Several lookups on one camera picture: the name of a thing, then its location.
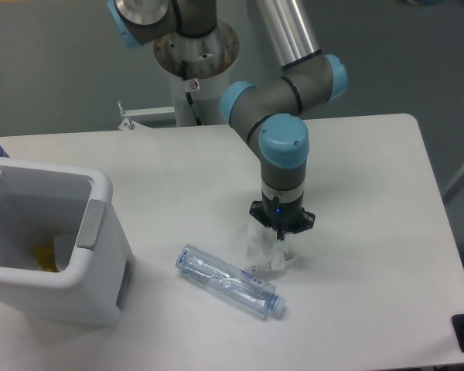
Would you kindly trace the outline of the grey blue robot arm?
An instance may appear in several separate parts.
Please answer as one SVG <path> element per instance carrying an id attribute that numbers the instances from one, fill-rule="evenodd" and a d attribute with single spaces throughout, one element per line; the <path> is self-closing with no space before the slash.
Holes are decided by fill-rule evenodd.
<path id="1" fill-rule="evenodd" d="M 313 227 L 303 206 L 309 131 L 301 113 L 340 96 L 348 78 L 321 50 L 300 1 L 259 1 L 282 75 L 266 87 L 230 82 L 240 52 L 214 1 L 109 1 L 125 44 L 152 44 L 169 77 L 179 126 L 227 124 L 261 163 L 261 199 L 251 215 L 279 240 Z"/>

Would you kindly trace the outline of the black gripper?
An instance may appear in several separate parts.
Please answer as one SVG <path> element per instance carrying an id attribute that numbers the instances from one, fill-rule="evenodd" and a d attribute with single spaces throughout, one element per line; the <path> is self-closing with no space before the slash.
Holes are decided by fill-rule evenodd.
<path id="1" fill-rule="evenodd" d="M 297 234 L 310 230 L 316 216 L 303 207 L 303 196 L 290 203 L 282 203 L 278 196 L 269 199 L 262 196 L 261 201 L 253 201 L 249 213 L 264 227 L 276 232 L 278 240 L 285 234 Z"/>

